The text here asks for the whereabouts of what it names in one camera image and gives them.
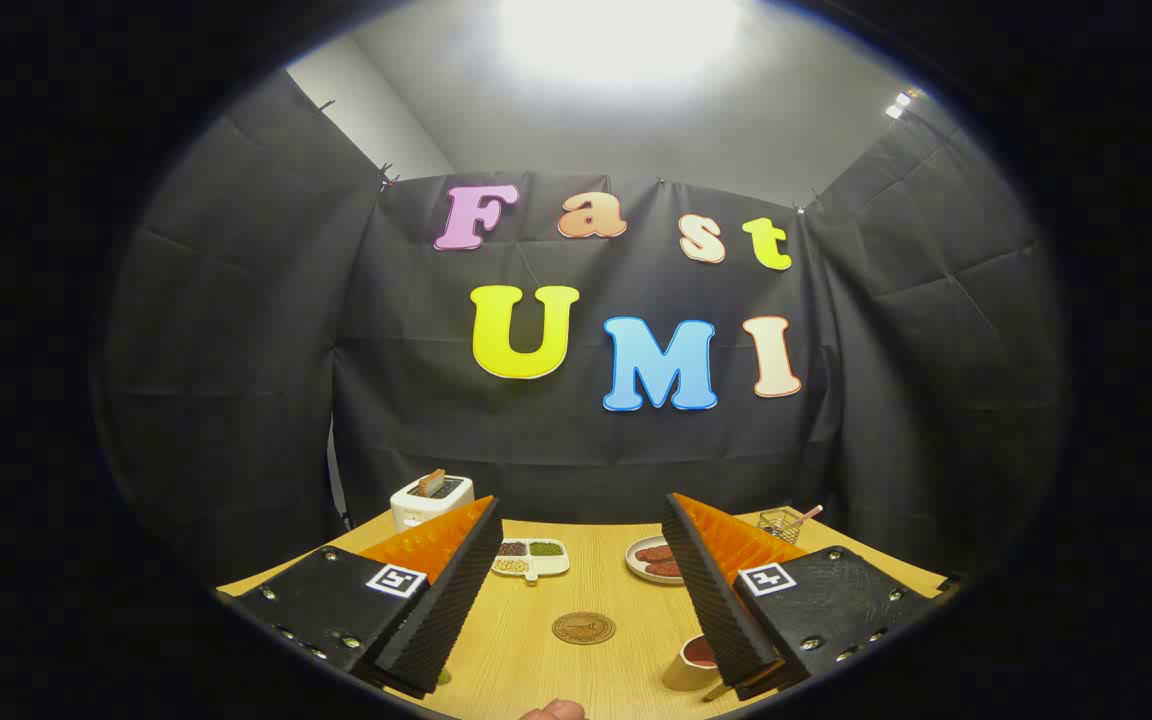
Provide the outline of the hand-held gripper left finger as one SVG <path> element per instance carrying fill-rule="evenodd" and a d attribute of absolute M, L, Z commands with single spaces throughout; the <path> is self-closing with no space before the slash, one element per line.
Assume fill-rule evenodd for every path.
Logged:
<path fill-rule="evenodd" d="M 497 498 L 484 497 L 361 552 L 325 544 L 236 605 L 312 661 L 420 700 L 502 539 Z"/>

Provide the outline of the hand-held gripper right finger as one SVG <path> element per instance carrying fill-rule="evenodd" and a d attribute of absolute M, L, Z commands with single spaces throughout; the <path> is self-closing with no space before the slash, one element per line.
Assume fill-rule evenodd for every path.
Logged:
<path fill-rule="evenodd" d="M 664 538 L 740 700 L 859 662 L 942 605 L 854 550 L 799 550 L 680 493 L 666 497 Z"/>

